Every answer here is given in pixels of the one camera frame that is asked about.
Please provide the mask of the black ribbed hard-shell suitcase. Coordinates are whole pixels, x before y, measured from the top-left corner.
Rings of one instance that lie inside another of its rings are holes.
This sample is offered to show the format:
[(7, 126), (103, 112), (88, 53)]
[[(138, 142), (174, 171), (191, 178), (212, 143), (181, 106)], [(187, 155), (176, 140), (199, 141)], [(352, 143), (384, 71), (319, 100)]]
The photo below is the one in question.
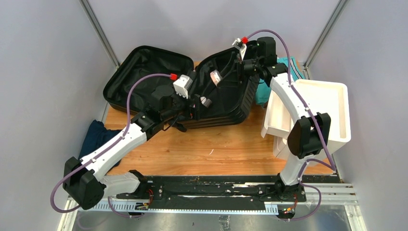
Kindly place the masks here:
[[(135, 48), (104, 87), (103, 96), (116, 110), (136, 114), (147, 106), (147, 99), (158, 86), (172, 86), (169, 74), (192, 79), (191, 93), (212, 101), (198, 121), (177, 122), (187, 129), (235, 125), (250, 114), (259, 77), (245, 77), (238, 72), (238, 50), (228, 48), (204, 58), (198, 64), (183, 54), (152, 46)], [(222, 76), (215, 86), (210, 72)]]

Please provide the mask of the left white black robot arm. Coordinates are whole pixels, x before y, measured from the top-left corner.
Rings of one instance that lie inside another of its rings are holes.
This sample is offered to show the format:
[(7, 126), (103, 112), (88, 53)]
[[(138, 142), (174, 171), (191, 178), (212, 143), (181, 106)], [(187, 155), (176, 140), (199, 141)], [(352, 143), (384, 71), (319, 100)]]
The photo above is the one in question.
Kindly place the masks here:
[(130, 151), (164, 130), (179, 115), (198, 119), (211, 100), (198, 94), (191, 98), (183, 87), (159, 86), (147, 99), (147, 106), (126, 127), (99, 149), (82, 159), (72, 157), (64, 166), (63, 189), (84, 210), (93, 208), (103, 198), (130, 193), (141, 199), (147, 194), (143, 175), (131, 170), (123, 175), (106, 173)]

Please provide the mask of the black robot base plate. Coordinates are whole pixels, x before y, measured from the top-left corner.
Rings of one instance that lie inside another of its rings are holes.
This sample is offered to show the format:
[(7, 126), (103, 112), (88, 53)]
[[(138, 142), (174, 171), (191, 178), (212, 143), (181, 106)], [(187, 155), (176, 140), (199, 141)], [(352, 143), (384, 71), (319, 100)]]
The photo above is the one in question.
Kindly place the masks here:
[(148, 201), (151, 208), (213, 211), (264, 210), (266, 202), (305, 202), (304, 187), (276, 194), (276, 175), (147, 176), (144, 192), (122, 193), (117, 199)]

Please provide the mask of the clear round plastic jar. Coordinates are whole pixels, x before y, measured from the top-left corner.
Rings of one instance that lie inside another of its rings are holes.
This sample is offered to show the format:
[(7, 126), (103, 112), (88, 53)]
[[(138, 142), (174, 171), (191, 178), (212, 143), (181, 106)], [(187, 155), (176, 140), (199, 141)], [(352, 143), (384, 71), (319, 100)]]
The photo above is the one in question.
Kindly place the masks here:
[(218, 70), (214, 70), (210, 72), (209, 75), (215, 86), (217, 86), (222, 80), (222, 76)]

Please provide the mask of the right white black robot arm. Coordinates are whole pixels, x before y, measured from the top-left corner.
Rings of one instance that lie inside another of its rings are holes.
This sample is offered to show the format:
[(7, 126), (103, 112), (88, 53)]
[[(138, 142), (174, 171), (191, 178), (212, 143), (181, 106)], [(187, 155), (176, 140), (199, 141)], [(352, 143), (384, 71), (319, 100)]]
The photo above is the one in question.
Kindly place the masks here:
[(328, 113), (313, 113), (301, 96), (291, 74), (291, 63), (278, 62), (276, 41), (272, 37), (256, 40), (256, 55), (245, 58), (249, 38), (241, 38), (239, 70), (247, 75), (257, 75), (276, 93), (288, 110), (293, 127), (287, 136), (290, 151), (284, 169), (277, 175), (274, 193), (281, 201), (287, 201), (302, 187), (302, 175), (310, 162), (317, 162), (316, 155), (327, 148), (331, 117)]

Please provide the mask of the white three-drawer storage unit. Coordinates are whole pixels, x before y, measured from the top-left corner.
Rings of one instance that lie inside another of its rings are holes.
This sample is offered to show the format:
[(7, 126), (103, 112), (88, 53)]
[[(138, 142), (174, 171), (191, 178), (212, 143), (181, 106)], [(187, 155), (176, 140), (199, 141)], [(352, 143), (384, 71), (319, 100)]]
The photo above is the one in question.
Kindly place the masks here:
[[(295, 84), (302, 97), (312, 106), (313, 113), (328, 113), (331, 117), (327, 148), (330, 154), (335, 153), (351, 140), (347, 86), (343, 83), (307, 79), (298, 79)], [(273, 155), (276, 158), (288, 158), (290, 152), (286, 138), (292, 127), (290, 113), (279, 96), (271, 91), (261, 136), (274, 136)]]

